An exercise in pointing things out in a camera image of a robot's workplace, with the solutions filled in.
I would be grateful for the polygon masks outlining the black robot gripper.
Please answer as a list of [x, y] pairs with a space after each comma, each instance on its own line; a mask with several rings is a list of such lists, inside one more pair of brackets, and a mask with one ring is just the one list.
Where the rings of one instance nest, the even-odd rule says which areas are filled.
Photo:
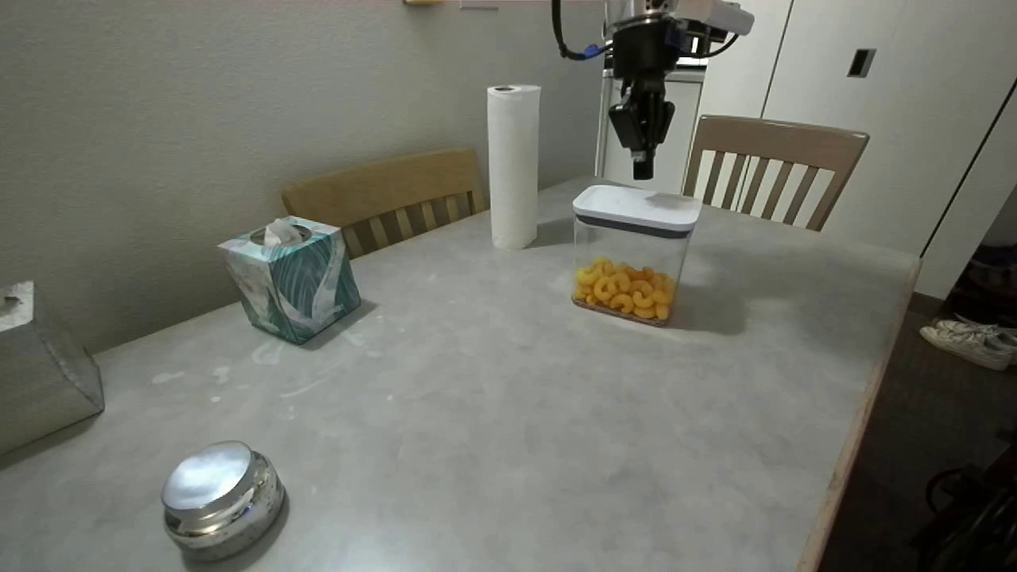
[[655, 151], [673, 118], [673, 104], [665, 99], [665, 77], [690, 45], [690, 26], [666, 14], [633, 17], [612, 30], [612, 77], [623, 83], [623, 103], [608, 118], [628, 151], [633, 175], [642, 180], [655, 175]]

